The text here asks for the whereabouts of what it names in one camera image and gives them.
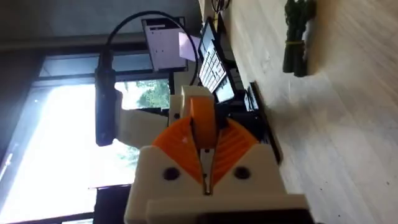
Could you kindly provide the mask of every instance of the window frame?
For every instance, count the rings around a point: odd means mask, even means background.
[[[44,55],[44,59],[40,65],[40,70],[43,67],[46,57],[56,56],[56,55],[78,55],[78,54],[98,54],[102,46],[88,46],[88,47],[64,47],[59,49],[45,49],[38,50],[38,52]],[[134,43],[134,44],[117,44],[113,47],[115,51],[118,52],[131,52],[132,49],[135,54],[142,54],[146,50],[145,43]],[[18,168],[22,162],[23,155],[27,148],[27,145],[34,133],[36,126],[39,123],[39,117],[36,116],[32,119],[32,111],[35,113],[40,113],[42,105],[36,103],[35,100],[39,102],[45,102],[45,99],[53,87],[62,85],[80,85],[80,84],[94,84],[95,78],[94,73],[82,74],[82,75],[63,75],[57,77],[39,77],[39,73],[35,74],[36,79],[32,82],[29,93],[26,96],[25,103],[22,107],[21,117],[18,120],[17,126],[12,134],[12,138],[5,152],[3,161],[1,162],[0,172],[0,182],[2,182],[0,187],[0,212],[6,202],[8,193],[14,183]],[[152,70],[131,70],[125,72],[116,72],[116,82],[133,82],[133,81],[143,81],[143,80],[157,80],[157,79],[167,79],[169,81],[170,94],[175,93],[174,87],[174,73],[170,71],[153,72]],[[28,127],[21,133],[21,126]],[[7,160],[9,156],[12,155],[12,166],[8,166]],[[23,224],[28,223],[62,223],[74,220],[84,220],[93,218],[93,212],[68,215],[65,217],[54,217],[46,218],[43,220],[29,220],[24,222],[19,222]]]

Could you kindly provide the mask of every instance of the black cable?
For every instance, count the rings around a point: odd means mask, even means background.
[[[192,49],[193,49],[193,53],[195,54],[195,71],[193,73],[191,82],[189,85],[193,85],[195,80],[197,79],[198,76],[198,70],[199,70],[199,59],[198,59],[198,52],[196,50],[195,44],[193,42],[192,37],[189,35],[188,31],[186,30],[186,28],[180,23],[180,21],[178,21],[176,18],[172,17],[171,15],[165,13],[165,12],[160,12],[160,11],[143,11],[143,12],[138,12],[136,14],[133,14],[127,18],[125,18],[119,25],[117,25],[115,27],[115,29],[112,31],[112,33],[110,33],[110,35],[108,36],[108,39],[106,41],[106,45],[105,47],[107,48],[107,50],[110,50],[111,48],[111,44],[112,44],[112,40],[114,39],[114,36],[120,31],[120,29],[122,29],[122,27],[124,27],[128,22],[141,17],[141,16],[148,16],[148,15],[160,15],[160,16],[164,16],[168,19],[170,19],[171,21],[173,21],[176,25],[178,25],[179,28],[181,28],[184,33],[186,33],[191,45],[192,45]]]

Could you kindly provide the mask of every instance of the wall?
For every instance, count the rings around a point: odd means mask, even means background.
[[[30,84],[39,74],[42,57],[30,51],[0,53],[0,161],[21,115]]]

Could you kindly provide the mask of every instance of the window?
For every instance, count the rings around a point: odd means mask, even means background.
[[[115,88],[126,110],[169,107],[167,79],[118,82]],[[10,190],[0,223],[92,212],[96,187],[132,183],[139,155],[117,140],[95,144],[94,84],[33,87],[10,148],[15,150],[1,179]]]

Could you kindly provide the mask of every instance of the wooden surface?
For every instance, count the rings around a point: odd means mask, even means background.
[[[318,222],[398,223],[398,1],[319,0],[307,78],[282,73],[283,0],[233,0],[225,23],[257,81],[289,192]]]

